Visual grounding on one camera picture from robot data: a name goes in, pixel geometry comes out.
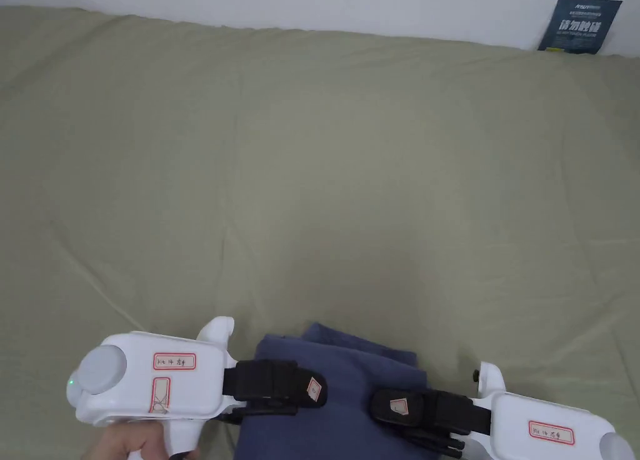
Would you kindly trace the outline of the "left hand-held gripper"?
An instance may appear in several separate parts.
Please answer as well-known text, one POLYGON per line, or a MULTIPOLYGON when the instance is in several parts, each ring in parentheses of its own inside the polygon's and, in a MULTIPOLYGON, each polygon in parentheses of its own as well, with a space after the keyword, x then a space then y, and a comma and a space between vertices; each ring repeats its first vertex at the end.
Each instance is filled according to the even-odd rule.
POLYGON ((324 376, 295 361, 236 364, 228 353, 233 331, 234 319, 219 316, 195 339, 142 331, 109 336, 70 375, 66 399, 79 421, 96 427, 159 422, 169 455, 195 450, 204 425, 216 417, 239 426, 246 418, 295 416, 326 405, 324 376), (223 394, 223 381, 234 366, 232 397, 223 394))

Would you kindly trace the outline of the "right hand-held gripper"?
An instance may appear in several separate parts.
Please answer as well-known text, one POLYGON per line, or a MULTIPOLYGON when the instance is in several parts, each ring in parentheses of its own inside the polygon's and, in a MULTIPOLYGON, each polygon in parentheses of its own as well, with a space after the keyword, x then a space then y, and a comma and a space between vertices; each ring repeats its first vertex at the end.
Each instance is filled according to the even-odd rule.
POLYGON ((588 410, 513 394, 497 365, 474 372, 477 397, 428 389, 378 389, 370 416, 400 426, 397 433, 432 453, 462 453, 469 435, 470 459, 634 459, 630 444, 613 425, 588 410), (473 409, 491 413, 489 434, 469 433, 473 409))

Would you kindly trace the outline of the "person's left hand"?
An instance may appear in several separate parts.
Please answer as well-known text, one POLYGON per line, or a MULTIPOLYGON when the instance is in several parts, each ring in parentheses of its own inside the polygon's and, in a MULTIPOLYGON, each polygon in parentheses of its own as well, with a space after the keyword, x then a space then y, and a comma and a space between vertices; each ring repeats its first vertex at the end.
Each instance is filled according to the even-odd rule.
POLYGON ((140 452, 143 459, 169 459, 160 422, 142 421, 113 424, 91 443, 82 459, 127 459, 140 452))

